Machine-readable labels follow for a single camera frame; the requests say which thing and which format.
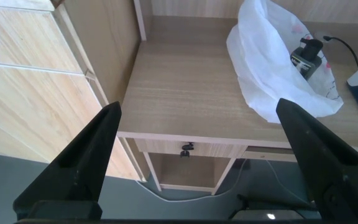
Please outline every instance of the wooden panel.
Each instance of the wooden panel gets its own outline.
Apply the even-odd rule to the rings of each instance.
[[[135,142],[142,152],[155,152],[163,154],[180,155],[181,147],[188,142],[181,141],[163,141],[152,139],[135,139]],[[194,150],[189,151],[191,156],[208,156],[208,157],[227,157],[237,158],[246,150],[247,146],[210,144],[210,143],[193,143]]]
[[[236,161],[236,158],[232,158],[230,160],[223,160],[220,158],[215,158],[214,160],[214,182],[215,188],[212,190],[211,194],[215,195],[218,191],[219,187],[221,186],[224,178],[226,177],[227,173],[230,171],[233,163]]]
[[[0,63],[82,73],[51,13],[0,8]]]
[[[136,143],[133,139],[130,138],[119,138],[125,152],[128,154],[129,159],[131,160],[131,165],[135,168],[138,176],[141,181],[146,182],[150,175],[150,168],[147,164],[147,161],[136,146]]]
[[[156,16],[237,18],[244,0],[152,0]],[[358,1],[273,0],[302,21],[358,24]]]
[[[59,0],[0,0],[0,7],[53,11]]]
[[[139,24],[142,40],[147,40],[153,21],[153,9],[151,0],[134,0],[137,23]]]
[[[236,18],[244,0],[152,0],[155,16]]]
[[[0,67],[0,127],[48,161],[100,109],[84,76]]]
[[[273,0],[302,21],[358,24],[358,0]]]
[[[248,147],[242,158],[297,162],[292,149],[275,149],[268,147]]]
[[[144,181],[136,171],[127,152],[124,150],[119,138],[115,138],[112,147],[106,176],[119,177],[137,181]]]
[[[65,0],[72,26],[110,103],[122,102],[140,35],[133,1]]]
[[[143,152],[147,164],[150,168],[150,173],[153,175],[154,182],[157,185],[157,189],[161,191],[160,179],[162,174],[162,155],[161,154],[149,154]]]
[[[152,38],[139,48],[119,136],[290,147],[281,125],[266,122],[245,103],[226,47],[231,27],[223,25],[230,21],[155,18]],[[328,60],[343,54],[334,47],[324,53]],[[354,59],[331,67],[344,105],[319,120],[358,147],[358,105],[346,86],[357,70]]]
[[[169,154],[157,155],[162,157],[162,171],[159,178],[161,185],[207,188],[215,186],[213,157],[191,156],[180,158]]]
[[[27,147],[16,138],[0,128],[0,155],[20,159],[28,159],[37,162],[48,162],[31,148]]]

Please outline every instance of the wooden cabinet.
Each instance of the wooden cabinet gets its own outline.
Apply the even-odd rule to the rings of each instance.
[[[128,0],[0,1],[0,155],[51,162],[122,101],[139,41]],[[115,138],[106,175],[145,181],[145,164]]]
[[[52,13],[0,8],[0,63],[82,73]]]
[[[83,75],[0,66],[0,127],[48,161],[100,109]]]

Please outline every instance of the wooden wall panel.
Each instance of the wooden wall panel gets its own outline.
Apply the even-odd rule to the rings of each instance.
[[[152,0],[155,16],[235,18],[243,0]]]
[[[302,21],[358,24],[358,0],[272,0]],[[155,16],[236,18],[243,0],[152,0]]]
[[[124,98],[140,43],[133,1],[65,0],[94,74],[110,103]]]
[[[153,9],[151,0],[134,0],[137,23],[139,24],[140,36],[142,40],[147,40],[153,21]]]

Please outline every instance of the black device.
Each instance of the black device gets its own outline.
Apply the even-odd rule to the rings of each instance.
[[[301,73],[303,78],[308,80],[312,74],[320,67],[322,60],[318,55],[323,48],[323,43],[316,39],[301,39],[305,47],[298,47],[291,53],[291,62]]]
[[[323,220],[358,220],[358,152],[291,101],[280,99],[276,112]],[[115,102],[89,122],[14,201],[19,223],[200,222],[100,220],[97,201],[120,118]]]

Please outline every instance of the drawer handle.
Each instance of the drawer handle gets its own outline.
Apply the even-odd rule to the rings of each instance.
[[[181,147],[183,149],[182,152],[180,152],[180,157],[190,157],[190,152],[189,150],[194,150],[194,145],[192,142],[189,142],[189,144],[184,145]]]

